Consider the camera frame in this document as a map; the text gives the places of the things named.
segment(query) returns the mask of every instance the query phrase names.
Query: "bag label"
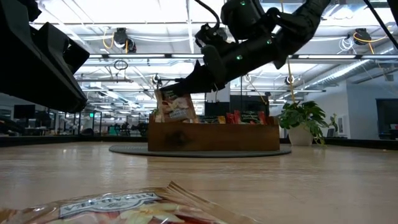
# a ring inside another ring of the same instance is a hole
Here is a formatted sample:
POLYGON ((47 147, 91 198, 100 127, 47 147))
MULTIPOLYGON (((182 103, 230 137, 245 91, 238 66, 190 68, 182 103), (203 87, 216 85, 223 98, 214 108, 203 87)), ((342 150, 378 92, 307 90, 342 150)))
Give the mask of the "bag label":
POLYGON ((115 212, 140 207, 145 202, 161 200, 155 193, 141 193, 91 198, 60 207, 60 218, 74 216, 82 212, 115 212))

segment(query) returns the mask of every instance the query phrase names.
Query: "yellow cable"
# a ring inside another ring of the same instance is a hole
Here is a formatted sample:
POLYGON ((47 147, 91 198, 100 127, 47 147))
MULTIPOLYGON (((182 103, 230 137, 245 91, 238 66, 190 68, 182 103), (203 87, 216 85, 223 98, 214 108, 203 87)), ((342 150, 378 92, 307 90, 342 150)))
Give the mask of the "yellow cable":
MULTIPOLYGON (((280 6, 282 8, 282 12, 284 12, 284 1, 280 0, 280 6)), ((290 93, 292 94, 292 101, 295 103, 295 98, 294 98, 294 88, 293 88, 293 76, 292 76, 292 71, 290 69, 290 60, 289 56, 287 57, 287 68, 289 69, 289 86, 290 86, 290 93)))
POLYGON ((250 79, 248 79, 248 81, 249 81, 250 85, 253 86, 254 91, 256 91, 256 92, 259 94, 259 96, 260 96, 262 102, 265 104, 265 106, 267 106, 267 102, 266 102, 265 99, 262 97, 261 93, 259 93, 259 92, 257 91, 256 87, 254 87, 254 85, 253 85, 253 83, 251 83, 250 79))
POLYGON ((104 31, 104 37, 102 38, 102 43, 104 44, 104 47, 106 47, 107 49, 111 49, 111 48, 113 47, 114 32, 112 33, 112 43, 111 43, 111 46, 106 45, 106 43, 105 43, 105 35, 106 35, 106 30, 104 31))
POLYGON ((358 33, 356 32, 356 33, 354 33, 354 35, 353 35, 354 39, 359 40, 359 41, 362 41, 362 42, 365 42, 365 43, 375 43, 375 42, 377 42, 377 41, 384 40, 385 38, 387 38, 387 36, 385 35, 384 37, 381 37, 380 39, 377 39, 377 40, 363 40, 363 39, 357 38, 357 37, 356 37, 356 34, 358 34, 358 33))
POLYGON ((371 49, 372 54, 374 54, 374 50, 373 50, 372 44, 371 43, 368 43, 368 44, 369 44, 369 48, 371 49))

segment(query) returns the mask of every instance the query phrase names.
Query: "green leaves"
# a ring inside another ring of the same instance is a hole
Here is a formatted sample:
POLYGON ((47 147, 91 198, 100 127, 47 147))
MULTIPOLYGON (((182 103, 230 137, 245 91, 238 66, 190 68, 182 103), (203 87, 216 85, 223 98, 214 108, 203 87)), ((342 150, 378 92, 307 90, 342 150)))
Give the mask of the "green leaves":
POLYGON ((308 101, 300 104, 286 103, 283 107, 282 113, 278 115, 279 124, 281 128, 290 129, 304 124, 314 136, 315 141, 322 146, 325 144, 321 128, 329 128, 333 126, 337 131, 337 124, 335 123, 336 114, 330 117, 331 123, 325 122, 325 112, 314 101, 308 101))

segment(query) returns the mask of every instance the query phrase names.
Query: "potted plant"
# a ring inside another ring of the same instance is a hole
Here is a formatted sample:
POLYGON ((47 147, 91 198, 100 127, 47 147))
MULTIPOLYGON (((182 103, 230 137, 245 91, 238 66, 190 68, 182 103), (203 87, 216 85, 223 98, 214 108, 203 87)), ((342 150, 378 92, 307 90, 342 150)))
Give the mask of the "potted plant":
POLYGON ((333 126, 336 131, 338 129, 336 115, 330 117, 330 123, 326 123, 325 112, 314 101, 286 103, 278 117, 281 128, 289 130, 289 139, 293 146, 310 146, 313 140, 324 146, 321 128, 333 126))

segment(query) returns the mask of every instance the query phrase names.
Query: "crumpled bag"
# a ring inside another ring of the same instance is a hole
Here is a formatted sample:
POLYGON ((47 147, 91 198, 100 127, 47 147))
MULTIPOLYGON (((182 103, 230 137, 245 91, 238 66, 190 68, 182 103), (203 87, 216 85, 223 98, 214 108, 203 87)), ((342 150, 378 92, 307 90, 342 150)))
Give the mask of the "crumpled bag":
POLYGON ((0 209, 0 223, 258 224, 190 193, 166 188, 127 190, 61 200, 24 210, 0 209))

